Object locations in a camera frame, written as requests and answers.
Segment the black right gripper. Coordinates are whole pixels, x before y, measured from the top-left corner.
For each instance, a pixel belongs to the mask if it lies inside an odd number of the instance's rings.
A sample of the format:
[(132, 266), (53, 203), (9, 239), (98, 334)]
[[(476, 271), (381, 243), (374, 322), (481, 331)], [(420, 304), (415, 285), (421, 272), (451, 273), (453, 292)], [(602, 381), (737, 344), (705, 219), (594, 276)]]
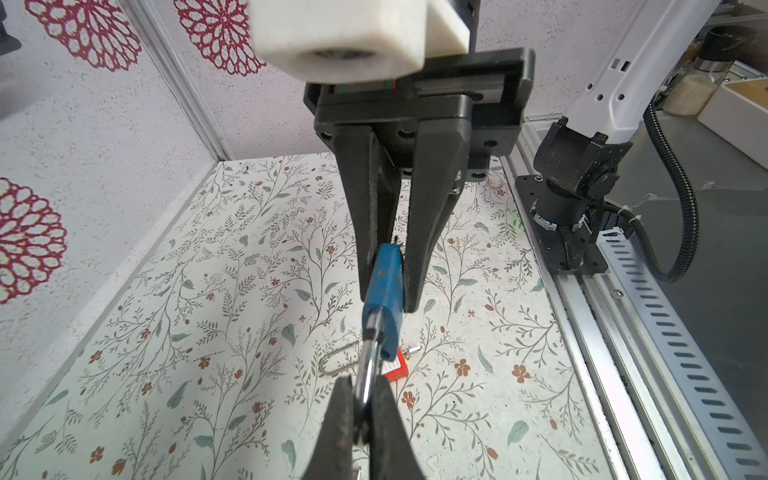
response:
[(434, 247), (463, 191), (467, 163), (467, 180), (479, 182), (491, 158), (512, 151), (535, 62), (532, 49), (513, 48), (429, 59), (421, 71), (397, 80), (306, 85), (304, 104), (317, 136), (332, 144), (341, 176), (361, 298), (379, 247), (392, 240), (401, 176), (411, 177), (404, 310), (418, 310)]

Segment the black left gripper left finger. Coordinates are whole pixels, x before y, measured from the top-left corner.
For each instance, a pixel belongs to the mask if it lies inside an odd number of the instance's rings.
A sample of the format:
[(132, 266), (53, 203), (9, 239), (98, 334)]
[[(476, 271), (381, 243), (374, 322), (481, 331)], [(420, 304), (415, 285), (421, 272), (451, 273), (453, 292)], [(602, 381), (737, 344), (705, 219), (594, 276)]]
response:
[(353, 478), (354, 393), (350, 377), (336, 379), (303, 479)]

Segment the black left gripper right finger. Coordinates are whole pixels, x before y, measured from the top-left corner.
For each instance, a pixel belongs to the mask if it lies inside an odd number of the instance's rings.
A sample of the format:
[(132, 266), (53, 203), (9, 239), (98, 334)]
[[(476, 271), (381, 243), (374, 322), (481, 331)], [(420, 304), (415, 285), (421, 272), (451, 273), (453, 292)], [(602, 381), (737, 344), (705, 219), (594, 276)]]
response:
[(424, 480), (390, 382), (378, 376), (363, 410), (362, 440), (369, 447), (369, 478)]

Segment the blue padlock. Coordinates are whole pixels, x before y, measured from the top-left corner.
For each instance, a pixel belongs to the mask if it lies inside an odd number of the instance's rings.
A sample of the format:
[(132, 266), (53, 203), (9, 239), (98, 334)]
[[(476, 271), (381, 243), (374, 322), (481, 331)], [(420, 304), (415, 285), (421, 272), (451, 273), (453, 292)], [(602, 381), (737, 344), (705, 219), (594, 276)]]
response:
[(397, 359), (403, 317), (402, 253), (394, 243), (382, 244), (371, 270), (362, 311), (363, 343), (354, 385), (359, 415), (370, 409), (382, 365)]

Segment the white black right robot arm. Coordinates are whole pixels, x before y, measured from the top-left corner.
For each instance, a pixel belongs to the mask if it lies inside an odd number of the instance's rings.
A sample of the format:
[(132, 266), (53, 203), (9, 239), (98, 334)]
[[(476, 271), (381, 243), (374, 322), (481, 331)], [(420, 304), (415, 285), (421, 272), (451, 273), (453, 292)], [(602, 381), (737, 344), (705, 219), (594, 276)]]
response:
[[(583, 94), (537, 154), (544, 214), (559, 235), (614, 185), (653, 93), (715, 10), (712, 1), (644, 1)], [(401, 77), (310, 83), (304, 101), (335, 154), (350, 207), (362, 298), (418, 309), (438, 237), (469, 181), (516, 141), (534, 53), (516, 48), (429, 58)]]

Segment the red padlock left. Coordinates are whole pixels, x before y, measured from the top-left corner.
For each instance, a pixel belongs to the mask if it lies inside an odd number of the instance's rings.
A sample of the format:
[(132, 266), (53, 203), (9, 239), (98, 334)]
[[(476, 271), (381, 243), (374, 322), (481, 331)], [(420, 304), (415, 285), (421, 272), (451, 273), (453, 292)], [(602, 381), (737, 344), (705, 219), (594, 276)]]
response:
[[(422, 345), (399, 348), (396, 357), (391, 362), (384, 362), (381, 367), (382, 375), (390, 383), (404, 379), (409, 375), (407, 361), (423, 349)], [(343, 372), (352, 373), (358, 365), (358, 355), (361, 350), (360, 342), (352, 342), (324, 354), (318, 361), (318, 372), (321, 376), (334, 377)]]

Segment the glass jar outside cell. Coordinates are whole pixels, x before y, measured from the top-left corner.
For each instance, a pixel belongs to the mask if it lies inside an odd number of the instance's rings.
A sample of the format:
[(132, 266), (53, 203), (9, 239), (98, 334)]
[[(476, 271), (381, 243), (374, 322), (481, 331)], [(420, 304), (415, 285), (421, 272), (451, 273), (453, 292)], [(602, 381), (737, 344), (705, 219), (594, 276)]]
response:
[(696, 56), (671, 83), (662, 110), (675, 116), (697, 116), (723, 83), (732, 64), (753, 41), (748, 27), (724, 25), (710, 29)]

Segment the white container outside cell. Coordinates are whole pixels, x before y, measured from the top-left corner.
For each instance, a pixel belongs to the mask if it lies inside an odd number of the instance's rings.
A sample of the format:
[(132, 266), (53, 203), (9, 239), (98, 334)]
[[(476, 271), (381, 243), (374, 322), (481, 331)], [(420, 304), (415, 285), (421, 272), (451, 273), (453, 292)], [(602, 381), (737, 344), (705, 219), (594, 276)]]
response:
[(698, 121), (767, 169), (767, 79), (724, 82)]

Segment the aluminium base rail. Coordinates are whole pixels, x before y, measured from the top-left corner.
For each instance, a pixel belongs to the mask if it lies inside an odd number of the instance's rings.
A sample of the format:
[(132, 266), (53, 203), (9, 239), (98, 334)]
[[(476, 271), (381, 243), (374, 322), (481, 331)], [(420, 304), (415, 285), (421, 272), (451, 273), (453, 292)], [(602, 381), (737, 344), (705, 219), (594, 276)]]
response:
[(660, 123), (696, 193), (700, 236), (686, 276), (657, 281), (639, 243), (605, 220), (570, 272), (539, 237), (544, 182), (527, 123), (503, 165), (566, 344), (618, 478), (767, 475), (767, 173), (694, 119)]

